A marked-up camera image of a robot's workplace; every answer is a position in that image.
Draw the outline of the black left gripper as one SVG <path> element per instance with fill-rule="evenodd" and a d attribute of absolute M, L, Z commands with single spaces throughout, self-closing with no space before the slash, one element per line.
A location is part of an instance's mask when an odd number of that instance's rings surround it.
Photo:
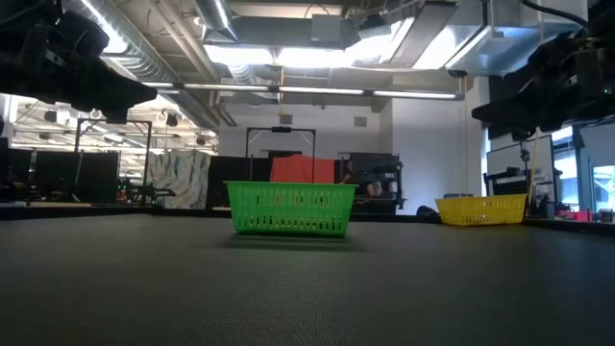
<path fill-rule="evenodd" d="M 157 91 L 117 73 L 100 60 L 109 36 L 76 12 L 21 12 L 1 21 L 1 91 L 66 101 L 125 123 L 128 110 Z"/>

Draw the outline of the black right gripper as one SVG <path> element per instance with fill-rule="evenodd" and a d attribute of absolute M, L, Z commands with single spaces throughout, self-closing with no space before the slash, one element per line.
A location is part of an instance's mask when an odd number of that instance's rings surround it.
<path fill-rule="evenodd" d="M 517 138 L 614 112 L 614 11 L 605 9 L 589 20 L 557 9 L 543 12 L 580 29 L 554 37 L 530 55 L 533 77 L 525 88 L 490 84 L 490 101 L 471 112 L 489 128 Z"/>

